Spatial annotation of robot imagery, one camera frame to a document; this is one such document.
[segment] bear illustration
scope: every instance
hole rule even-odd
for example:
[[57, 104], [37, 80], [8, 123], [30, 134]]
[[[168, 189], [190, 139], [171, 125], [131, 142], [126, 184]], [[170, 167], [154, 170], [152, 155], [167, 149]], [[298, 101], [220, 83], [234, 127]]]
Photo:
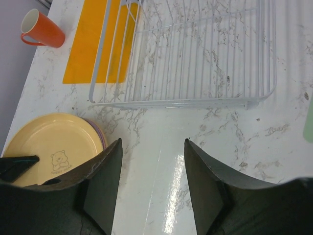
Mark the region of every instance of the bear illustration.
[[58, 170], [62, 167], [66, 167], [69, 165], [67, 161], [67, 156], [65, 155], [65, 151], [59, 151], [54, 154], [51, 154], [53, 170]]

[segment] mug handle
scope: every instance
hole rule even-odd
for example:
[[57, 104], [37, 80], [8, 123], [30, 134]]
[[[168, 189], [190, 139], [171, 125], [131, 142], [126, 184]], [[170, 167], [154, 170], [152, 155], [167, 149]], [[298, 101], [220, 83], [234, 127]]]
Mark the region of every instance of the mug handle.
[[32, 42], [26, 41], [26, 40], [24, 39], [25, 36], [27, 36], [27, 34], [25, 34], [25, 33], [22, 33], [22, 34], [21, 34], [21, 40], [22, 40], [24, 43], [26, 43], [26, 44], [28, 44], [28, 45], [32, 45], [32, 46], [45, 46], [45, 44], [42, 44], [42, 43], [32, 43]]

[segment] white marble surface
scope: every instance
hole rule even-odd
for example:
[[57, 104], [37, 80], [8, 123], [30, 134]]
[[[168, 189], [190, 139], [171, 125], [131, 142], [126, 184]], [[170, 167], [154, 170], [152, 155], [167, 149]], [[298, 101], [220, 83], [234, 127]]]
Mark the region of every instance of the white marble surface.
[[247, 111], [92, 106], [88, 85], [62, 84], [83, 2], [53, 1], [49, 17], [67, 39], [59, 49], [37, 49], [8, 140], [28, 121], [51, 112], [95, 120], [109, 142], [121, 137], [124, 160], [112, 234], [196, 234], [183, 161], [185, 138], [265, 181], [313, 176], [313, 144], [303, 139], [313, 93], [312, 1], [276, 1], [277, 89]]

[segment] purple plate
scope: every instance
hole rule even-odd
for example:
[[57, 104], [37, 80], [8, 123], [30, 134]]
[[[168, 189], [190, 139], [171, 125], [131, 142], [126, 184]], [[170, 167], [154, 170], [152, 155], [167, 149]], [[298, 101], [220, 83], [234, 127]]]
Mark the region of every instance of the purple plate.
[[94, 128], [94, 130], [97, 132], [97, 134], [98, 134], [98, 136], [99, 136], [99, 138], [100, 138], [100, 140], [101, 140], [101, 142], [102, 142], [103, 149], [105, 149], [105, 148], [106, 148], [106, 143], [105, 143], [105, 141], [104, 141], [104, 137], [103, 137], [103, 135], [102, 135], [100, 129], [98, 128], [98, 126], [97, 126], [94, 122], [92, 122], [92, 121], [90, 121], [90, 120], [88, 120], [88, 119], [85, 119], [85, 118], [84, 118], [84, 120], [85, 120], [86, 122], [88, 122], [89, 125], [92, 126], [92, 127]]

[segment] wire rack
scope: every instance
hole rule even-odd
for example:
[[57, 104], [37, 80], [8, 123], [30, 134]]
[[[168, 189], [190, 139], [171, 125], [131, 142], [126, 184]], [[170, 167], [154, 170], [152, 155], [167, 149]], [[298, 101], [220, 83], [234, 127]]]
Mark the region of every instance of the wire rack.
[[129, 10], [127, 15], [127, 24], [134, 21], [135, 27], [126, 79], [108, 84], [107, 73], [106, 83], [96, 84], [112, 4], [107, 1], [90, 84], [92, 103], [247, 107], [274, 91], [275, 0], [121, 0], [118, 14], [123, 4], [128, 9], [137, 4], [137, 14]]

